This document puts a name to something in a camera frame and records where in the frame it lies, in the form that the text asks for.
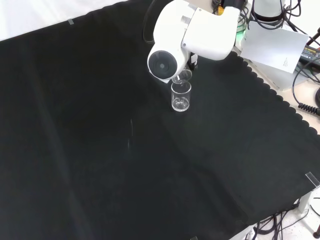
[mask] electronic device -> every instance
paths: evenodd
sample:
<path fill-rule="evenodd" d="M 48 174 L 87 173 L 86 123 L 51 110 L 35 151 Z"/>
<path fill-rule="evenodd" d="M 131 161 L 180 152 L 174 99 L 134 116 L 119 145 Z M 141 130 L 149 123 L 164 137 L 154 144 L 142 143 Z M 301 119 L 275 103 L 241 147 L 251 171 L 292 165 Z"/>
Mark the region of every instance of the electronic device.
<path fill-rule="evenodd" d="M 305 45 L 305 48 L 303 49 L 302 53 L 301 53 L 301 57 L 299 62 L 303 63 L 303 64 L 307 64 L 309 62 L 311 62 L 312 60 L 319 58 L 320 57 L 320 50 Z M 310 67 L 314 67 L 316 69 L 320 70 L 320 60 L 316 60 L 314 61 L 312 64 L 310 64 Z"/>
<path fill-rule="evenodd" d="M 184 69 L 190 53 L 217 61 L 226 58 L 235 43 L 244 2 L 225 1 L 220 16 L 184 0 L 166 5 L 153 31 L 154 45 L 147 58 L 150 73 L 168 83 Z"/>

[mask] white paper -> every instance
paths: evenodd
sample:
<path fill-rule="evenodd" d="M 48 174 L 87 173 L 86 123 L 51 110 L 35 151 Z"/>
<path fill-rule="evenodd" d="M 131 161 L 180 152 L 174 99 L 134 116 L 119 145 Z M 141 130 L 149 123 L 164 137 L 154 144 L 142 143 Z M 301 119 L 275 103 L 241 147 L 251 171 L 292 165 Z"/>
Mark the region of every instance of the white paper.
<path fill-rule="evenodd" d="M 285 29 L 267 30 L 251 21 L 241 42 L 241 57 L 293 73 L 308 36 Z"/>

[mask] scalloped edge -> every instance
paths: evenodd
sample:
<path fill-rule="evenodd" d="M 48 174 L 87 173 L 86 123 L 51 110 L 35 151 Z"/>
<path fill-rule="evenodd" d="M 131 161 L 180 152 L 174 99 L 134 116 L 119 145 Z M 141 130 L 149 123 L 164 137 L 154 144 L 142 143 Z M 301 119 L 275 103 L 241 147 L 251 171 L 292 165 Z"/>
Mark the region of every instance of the scalloped edge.
<path fill-rule="evenodd" d="M 235 52 L 234 54 L 236 55 L 237 58 L 241 59 L 242 64 L 245 65 L 245 68 L 246 68 L 247 71 L 250 72 L 250 75 L 252 75 L 254 78 L 258 79 L 257 82 L 258 82 L 259 84 L 262 84 L 262 87 L 263 87 L 263 88 L 268 88 L 269 93 L 270 93 L 273 97 L 279 98 L 279 99 L 281 100 L 281 104 L 284 105 L 285 108 L 289 110 L 288 112 L 289 112 L 290 114 L 292 114 L 292 116 L 293 116 L 294 118 L 299 119 L 299 120 L 301 121 L 301 123 L 302 123 L 302 126 L 303 126 L 304 128 L 307 128 L 307 130 L 310 131 L 310 132 L 312 133 L 312 135 L 314 135 L 314 137 L 315 137 L 316 139 L 318 139 L 318 141 L 319 141 L 319 143 L 320 143 L 320 133 L 318 133 L 318 131 L 317 131 L 314 127 L 310 126 L 309 122 L 307 122 L 306 120 L 304 120 L 304 119 L 303 119 L 303 116 L 302 116 L 301 114 L 299 114 L 299 113 L 297 112 L 297 110 L 296 110 L 293 106 L 290 105 L 289 102 L 285 101 L 282 96 L 278 95 L 277 91 L 275 91 L 274 89 L 271 89 L 270 85 L 267 84 L 267 83 L 265 83 L 264 80 L 263 80 L 263 78 L 258 77 L 257 73 L 252 70 L 252 68 L 249 66 L 249 63 L 248 63 L 248 62 L 246 62 L 241 56 L 238 56 L 238 54 L 237 54 L 236 52 Z"/>

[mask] wire bundle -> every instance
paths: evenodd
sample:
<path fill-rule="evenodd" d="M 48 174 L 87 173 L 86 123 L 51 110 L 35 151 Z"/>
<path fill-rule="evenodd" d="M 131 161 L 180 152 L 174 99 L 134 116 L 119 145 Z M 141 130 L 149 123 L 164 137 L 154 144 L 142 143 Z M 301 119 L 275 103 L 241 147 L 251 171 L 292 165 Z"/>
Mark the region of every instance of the wire bundle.
<path fill-rule="evenodd" d="M 267 219 L 258 222 L 257 227 L 253 228 L 255 234 L 254 234 L 252 240 L 255 240 L 257 238 L 258 234 L 259 235 L 268 235 L 268 234 L 271 234 L 272 232 L 274 233 L 272 240 L 278 240 L 279 235 L 281 235 L 281 240 L 283 240 L 284 239 L 283 230 L 287 229 L 287 228 L 293 226 L 294 224 L 296 224 L 297 222 L 301 221 L 302 219 L 307 217 L 307 215 L 309 213 L 309 210 L 308 210 L 307 213 L 303 217 L 301 217 L 300 219 L 295 221 L 293 224 L 290 224 L 289 226 L 283 227 L 283 220 L 284 220 L 285 216 L 287 215 L 287 213 L 293 209 L 296 209 L 299 206 L 299 204 L 300 204 L 300 199 L 298 200 L 297 203 L 293 204 L 291 208 L 277 212 L 276 214 L 273 214 L 272 216 L 268 217 Z M 271 221 L 273 221 L 272 227 L 268 230 L 264 230 L 263 228 Z"/>
<path fill-rule="evenodd" d="M 257 22 L 262 28 L 264 29 L 267 29 L 267 30 L 275 30 L 275 29 L 278 29 L 278 28 L 281 28 L 284 24 L 284 22 L 287 22 L 287 24 L 292 28 L 293 31 L 295 32 L 302 32 L 303 34 L 307 35 L 307 33 L 305 33 L 303 30 L 301 30 L 299 27 L 297 27 L 295 24 L 293 24 L 291 22 L 291 16 L 294 16 L 294 17 L 299 17 L 301 15 L 301 0 L 297 0 L 297 4 L 292 7 L 292 0 L 290 0 L 290 5 L 286 8 L 284 8 L 284 6 L 282 5 L 282 0 L 279 0 L 280 1 L 280 6 L 281 6 L 281 21 L 279 22 L 279 24 L 275 27 L 267 27 L 266 25 L 269 25 L 267 22 L 263 22 L 261 23 L 261 21 L 257 18 L 256 16 L 256 13 L 255 13 L 255 0 L 252 1 L 252 9 L 251 9 L 251 15 L 253 16 L 254 18 L 254 21 Z M 292 11 L 295 10 L 296 8 L 299 9 L 299 13 L 298 14 L 293 14 Z M 316 44 L 318 44 L 320 46 L 320 43 L 317 42 L 315 39 L 313 39 L 311 36 L 308 36 L 313 42 L 315 42 Z M 318 61 L 320 60 L 320 57 L 312 60 L 311 62 L 308 62 L 305 66 L 303 67 L 299 67 L 300 70 L 297 72 L 294 80 L 293 80 L 293 83 L 292 83 L 292 94 L 293 94 L 293 97 L 294 97 L 294 100 L 299 104 L 298 107 L 300 109 L 303 109 L 309 113 L 312 113 L 312 114 L 317 114 L 318 116 L 320 116 L 320 106 L 319 108 L 316 108 L 316 107 L 313 107 L 313 106 L 309 106 L 309 105 L 306 105 L 306 104 L 303 104 L 303 103 L 300 103 L 295 95 L 295 83 L 296 83 L 296 80 L 297 80 L 297 77 L 298 75 L 302 72 L 304 73 L 304 76 L 311 79 L 312 81 L 314 81 L 315 83 L 318 83 L 320 84 L 320 80 L 317 78 L 317 76 L 314 74 L 314 72 L 312 71 L 312 69 L 310 70 L 311 74 L 313 77 L 311 77 L 309 74 L 307 74 L 304 69 L 306 69 L 308 66 L 310 66 L 312 63 L 314 63 L 315 61 Z M 320 89 L 318 90 L 317 92 L 317 95 L 315 96 L 315 101 L 317 103 L 317 105 L 319 104 L 320 105 L 320 97 L 319 97 L 319 94 L 320 94 Z"/>
<path fill-rule="evenodd" d="M 249 22 L 248 14 L 249 14 L 249 9 L 246 6 L 244 6 L 242 11 L 240 12 L 239 20 L 238 20 L 238 24 L 241 23 L 241 25 L 238 25 L 238 28 L 243 27 L 243 29 L 241 28 L 240 30 L 237 31 L 237 33 L 242 33 L 246 30 L 247 24 Z"/>

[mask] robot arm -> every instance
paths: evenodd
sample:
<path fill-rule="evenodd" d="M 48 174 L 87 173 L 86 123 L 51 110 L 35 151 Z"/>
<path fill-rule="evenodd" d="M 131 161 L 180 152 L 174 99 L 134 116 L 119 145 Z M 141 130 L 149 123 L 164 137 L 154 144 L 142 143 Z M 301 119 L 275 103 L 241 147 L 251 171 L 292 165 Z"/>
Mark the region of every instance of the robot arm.
<path fill-rule="evenodd" d="M 184 0 L 170 2 L 154 27 L 155 44 L 147 59 L 150 73 L 168 83 L 184 69 L 190 52 L 224 59 L 234 46 L 239 14 L 240 9 L 233 6 L 217 16 Z"/>

